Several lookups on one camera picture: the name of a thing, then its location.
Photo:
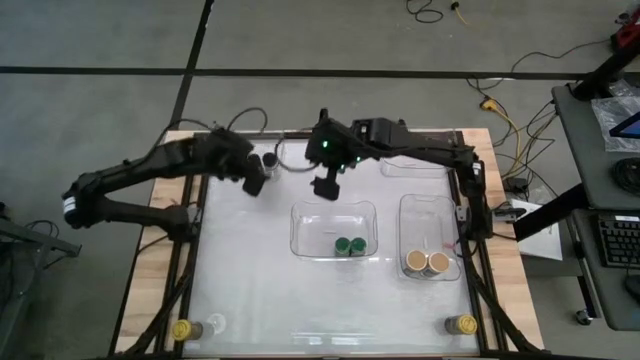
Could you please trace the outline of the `yellow lid spice jar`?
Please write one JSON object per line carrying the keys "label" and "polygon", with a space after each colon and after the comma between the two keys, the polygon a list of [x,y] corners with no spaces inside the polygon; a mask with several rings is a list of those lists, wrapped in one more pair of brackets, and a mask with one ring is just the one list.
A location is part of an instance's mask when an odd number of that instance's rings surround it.
{"label": "yellow lid spice jar", "polygon": [[171,336],[176,342],[198,340],[202,337],[204,327],[200,322],[187,319],[177,320],[171,328]]}
{"label": "yellow lid spice jar", "polygon": [[447,317],[444,327],[452,335],[474,335],[477,332],[478,324],[472,315],[461,314]]}

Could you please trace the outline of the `black keyboard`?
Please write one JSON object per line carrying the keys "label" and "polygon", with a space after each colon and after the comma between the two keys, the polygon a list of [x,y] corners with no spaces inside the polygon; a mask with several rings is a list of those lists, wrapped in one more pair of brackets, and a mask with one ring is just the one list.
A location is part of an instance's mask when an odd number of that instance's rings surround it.
{"label": "black keyboard", "polygon": [[595,228],[605,267],[640,270],[640,216],[600,214]]}

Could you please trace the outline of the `wooden table board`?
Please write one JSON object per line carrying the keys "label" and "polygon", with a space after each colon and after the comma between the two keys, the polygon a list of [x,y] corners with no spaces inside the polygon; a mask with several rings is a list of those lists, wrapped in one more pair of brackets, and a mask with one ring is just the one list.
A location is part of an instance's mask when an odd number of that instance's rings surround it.
{"label": "wooden table board", "polygon": [[[462,128],[460,133],[464,142],[474,146],[485,162],[489,204],[502,204],[506,195],[489,130]],[[520,251],[517,243],[511,239],[514,235],[513,227],[498,222],[494,229],[499,235],[487,242],[485,252],[489,257],[498,301],[527,340],[542,348],[544,343]],[[189,249],[187,244],[175,246],[172,242],[163,240],[161,232],[155,228],[142,230],[139,247],[143,251],[136,253],[134,257],[109,354],[128,349],[144,332],[161,307],[165,286],[173,283],[169,272],[173,269],[183,270]]]}

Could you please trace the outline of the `tan lid spice jar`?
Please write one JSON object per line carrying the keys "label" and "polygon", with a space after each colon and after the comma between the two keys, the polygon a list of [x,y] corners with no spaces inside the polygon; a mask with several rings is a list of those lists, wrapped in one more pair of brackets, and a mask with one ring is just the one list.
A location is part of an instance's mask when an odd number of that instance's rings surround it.
{"label": "tan lid spice jar", "polygon": [[427,255],[427,265],[423,271],[425,276],[437,276],[449,270],[450,259],[442,252],[433,252]]}
{"label": "tan lid spice jar", "polygon": [[428,255],[422,250],[407,252],[403,259],[403,271],[409,277],[421,276],[428,266]]}

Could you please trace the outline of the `grey metal floor stand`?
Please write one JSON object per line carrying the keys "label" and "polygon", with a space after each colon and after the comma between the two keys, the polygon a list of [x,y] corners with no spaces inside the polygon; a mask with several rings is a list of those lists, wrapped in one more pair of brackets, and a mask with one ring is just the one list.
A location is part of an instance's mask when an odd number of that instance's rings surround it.
{"label": "grey metal floor stand", "polygon": [[0,202],[0,360],[13,356],[39,278],[54,264],[48,255],[60,251],[64,259],[80,253],[80,246],[58,236],[59,227],[49,220],[13,222],[8,207]]}

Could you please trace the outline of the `small clear round container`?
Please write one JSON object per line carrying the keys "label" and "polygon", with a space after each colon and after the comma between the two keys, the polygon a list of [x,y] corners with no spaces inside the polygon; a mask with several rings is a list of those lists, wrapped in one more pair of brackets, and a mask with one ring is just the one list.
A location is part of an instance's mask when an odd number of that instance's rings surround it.
{"label": "small clear round container", "polygon": [[207,320],[207,331],[211,336],[218,336],[222,334],[227,327],[226,317],[221,313],[211,314]]}

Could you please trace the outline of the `white paper sheet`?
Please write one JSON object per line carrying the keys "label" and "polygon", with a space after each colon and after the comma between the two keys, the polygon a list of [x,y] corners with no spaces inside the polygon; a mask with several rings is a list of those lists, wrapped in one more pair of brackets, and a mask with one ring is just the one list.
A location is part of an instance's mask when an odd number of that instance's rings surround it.
{"label": "white paper sheet", "polygon": [[[525,210],[524,215],[519,216],[518,220],[542,207],[542,205],[518,199],[510,199],[509,203],[513,208],[521,208]],[[558,223],[550,225],[538,233],[519,241],[518,246],[521,255],[535,256],[556,261],[563,260]]]}

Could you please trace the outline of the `clear plastic bag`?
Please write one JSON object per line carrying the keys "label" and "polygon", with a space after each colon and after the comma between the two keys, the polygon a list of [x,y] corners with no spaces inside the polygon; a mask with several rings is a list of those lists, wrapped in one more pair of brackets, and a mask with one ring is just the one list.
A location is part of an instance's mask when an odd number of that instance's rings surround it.
{"label": "clear plastic bag", "polygon": [[[607,152],[640,153],[640,97],[610,97],[591,101]],[[615,137],[610,131],[638,114],[639,138]]]}

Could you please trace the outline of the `laptop with blue screen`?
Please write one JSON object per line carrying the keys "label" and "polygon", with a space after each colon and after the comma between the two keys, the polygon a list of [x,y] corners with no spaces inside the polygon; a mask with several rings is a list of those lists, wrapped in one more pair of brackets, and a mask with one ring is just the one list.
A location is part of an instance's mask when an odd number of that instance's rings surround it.
{"label": "laptop with blue screen", "polygon": [[640,139],[640,111],[609,131],[611,137]]}

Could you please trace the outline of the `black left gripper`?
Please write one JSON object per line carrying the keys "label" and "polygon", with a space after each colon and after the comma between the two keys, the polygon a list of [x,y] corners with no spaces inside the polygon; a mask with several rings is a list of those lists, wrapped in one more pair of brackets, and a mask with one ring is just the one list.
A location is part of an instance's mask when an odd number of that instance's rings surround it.
{"label": "black left gripper", "polygon": [[249,144],[233,145],[224,161],[224,175],[237,181],[244,179],[242,189],[257,197],[267,180],[261,158],[253,153],[254,146]]}

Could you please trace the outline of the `black lid spice jar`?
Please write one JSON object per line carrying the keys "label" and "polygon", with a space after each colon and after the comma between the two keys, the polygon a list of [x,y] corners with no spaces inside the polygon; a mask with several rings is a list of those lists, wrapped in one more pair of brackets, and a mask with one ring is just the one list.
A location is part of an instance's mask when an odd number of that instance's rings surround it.
{"label": "black lid spice jar", "polygon": [[271,180],[276,181],[280,177],[280,162],[278,156],[274,152],[266,152],[262,155],[262,164],[265,176]]}

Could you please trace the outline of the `black stand pole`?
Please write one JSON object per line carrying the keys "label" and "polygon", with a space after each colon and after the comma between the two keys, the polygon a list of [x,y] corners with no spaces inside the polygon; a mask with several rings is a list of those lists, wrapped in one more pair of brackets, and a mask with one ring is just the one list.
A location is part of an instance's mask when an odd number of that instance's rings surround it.
{"label": "black stand pole", "polygon": [[640,54],[640,41],[615,52],[572,90],[573,97],[580,101],[593,99],[609,80],[631,63],[638,54]]}

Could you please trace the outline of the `red tool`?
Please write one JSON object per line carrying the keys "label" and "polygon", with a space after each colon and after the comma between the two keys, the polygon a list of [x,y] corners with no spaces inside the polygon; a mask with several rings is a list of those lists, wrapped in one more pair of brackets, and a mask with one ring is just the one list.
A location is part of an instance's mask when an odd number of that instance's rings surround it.
{"label": "red tool", "polygon": [[633,12],[621,13],[615,23],[620,28],[610,37],[610,41],[612,50],[617,52],[640,36],[640,8]]}

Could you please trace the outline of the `grey desk with keyboard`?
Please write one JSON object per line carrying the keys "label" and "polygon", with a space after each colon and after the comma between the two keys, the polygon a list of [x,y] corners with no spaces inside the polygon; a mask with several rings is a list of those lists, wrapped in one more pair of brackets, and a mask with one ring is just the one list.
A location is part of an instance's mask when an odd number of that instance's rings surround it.
{"label": "grey desk with keyboard", "polygon": [[583,272],[587,310],[616,331],[640,332],[640,270],[605,267],[601,261],[596,217],[630,215],[611,211],[576,210],[570,216],[576,256]]}

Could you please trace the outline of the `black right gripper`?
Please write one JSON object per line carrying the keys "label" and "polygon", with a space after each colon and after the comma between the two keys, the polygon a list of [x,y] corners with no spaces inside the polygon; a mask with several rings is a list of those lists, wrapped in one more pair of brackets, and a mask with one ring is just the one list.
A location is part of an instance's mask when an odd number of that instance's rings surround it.
{"label": "black right gripper", "polygon": [[324,178],[316,176],[311,182],[315,195],[329,201],[338,199],[338,170],[355,166],[358,160],[355,146],[353,137],[336,127],[316,127],[312,130],[306,146],[306,159],[328,169]]}

